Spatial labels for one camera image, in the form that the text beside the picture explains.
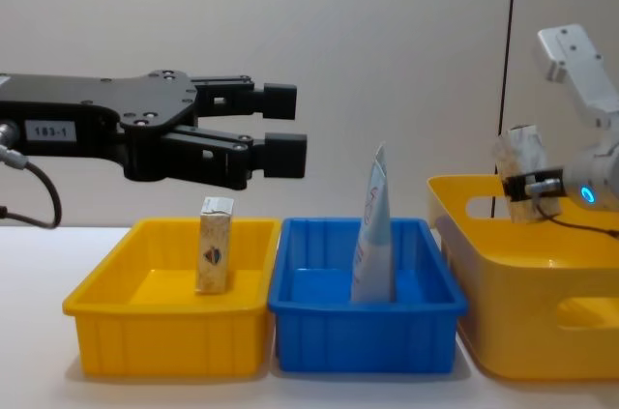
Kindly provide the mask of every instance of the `blue led light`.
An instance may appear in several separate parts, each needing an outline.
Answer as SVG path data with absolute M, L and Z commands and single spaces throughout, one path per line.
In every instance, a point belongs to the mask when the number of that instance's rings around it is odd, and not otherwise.
M 589 187 L 580 187 L 580 195 L 589 204 L 596 202 L 596 195 Z

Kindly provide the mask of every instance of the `yellow bin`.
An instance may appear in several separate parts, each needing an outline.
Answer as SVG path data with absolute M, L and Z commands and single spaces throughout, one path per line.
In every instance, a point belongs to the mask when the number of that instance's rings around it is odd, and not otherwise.
M 434 177 L 430 221 L 469 301 L 458 324 L 477 363 L 510 379 L 619 378 L 619 241 L 549 221 L 472 219 L 503 196 L 492 175 Z M 560 220 L 619 228 L 619 216 L 562 198 Z
M 280 222 L 234 219 L 228 289 L 196 295 L 199 219 L 147 219 L 65 300 L 87 375 L 245 376 L 264 360 Z

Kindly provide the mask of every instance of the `yellow plastic tray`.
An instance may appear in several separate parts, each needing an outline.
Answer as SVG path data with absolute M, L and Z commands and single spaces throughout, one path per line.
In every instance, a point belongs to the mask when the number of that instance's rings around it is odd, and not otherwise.
M 481 367 L 512 379 L 619 378 L 619 241 L 549 221 L 472 219 L 503 196 L 492 175 L 434 177 L 430 222 L 469 300 L 459 333 Z M 619 216 L 562 198 L 560 220 L 619 228 Z
M 147 219 L 65 300 L 88 375 L 245 376 L 264 360 L 280 222 L 234 219 L 228 289 L 196 295 L 198 219 Z

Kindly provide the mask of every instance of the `white wall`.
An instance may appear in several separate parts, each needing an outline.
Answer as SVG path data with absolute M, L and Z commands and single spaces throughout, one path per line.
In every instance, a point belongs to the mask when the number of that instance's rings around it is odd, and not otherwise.
M 504 125 L 537 124 L 556 165 L 598 136 L 580 123 L 567 88 L 544 80 L 532 55 L 539 30 L 570 23 L 585 27 L 619 85 L 619 0 L 515 0 Z
M 382 140 L 393 214 L 424 217 L 426 178 L 492 171 L 508 2 L 0 0 L 0 67 L 110 77 L 247 73 L 299 87 L 293 123 L 255 117 L 201 125 L 306 132 L 306 179 L 254 176 L 247 190 L 233 192 L 173 180 L 136 184 L 106 161 L 36 159 L 58 184 L 65 224 L 195 215 L 206 194 L 232 194 L 240 215 L 359 215 Z M 0 183 L 2 204 L 50 214 L 34 180 L 2 168 Z

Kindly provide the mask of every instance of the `robotic arm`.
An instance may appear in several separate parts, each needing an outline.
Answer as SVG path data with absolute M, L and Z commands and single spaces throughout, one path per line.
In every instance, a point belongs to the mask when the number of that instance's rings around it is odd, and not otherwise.
M 568 196 L 585 209 L 619 211 L 619 95 L 604 70 L 602 55 L 576 24 L 542 30 L 538 42 L 545 78 L 567 84 L 585 125 L 604 132 L 597 145 L 563 169 L 508 178 L 506 195 L 512 200 Z
M 256 90 L 246 75 L 189 77 L 163 70 L 111 79 L 1 73 L 0 161 L 36 172 L 27 155 L 101 158 L 121 164 L 134 181 L 171 177 L 235 190 L 246 188 L 256 169 L 264 169 L 265 177 L 302 178 L 305 135 L 254 139 L 197 126 L 198 117 L 255 112 L 294 119 L 296 97 L 292 85 Z M 0 206 L 0 218 L 6 214 Z

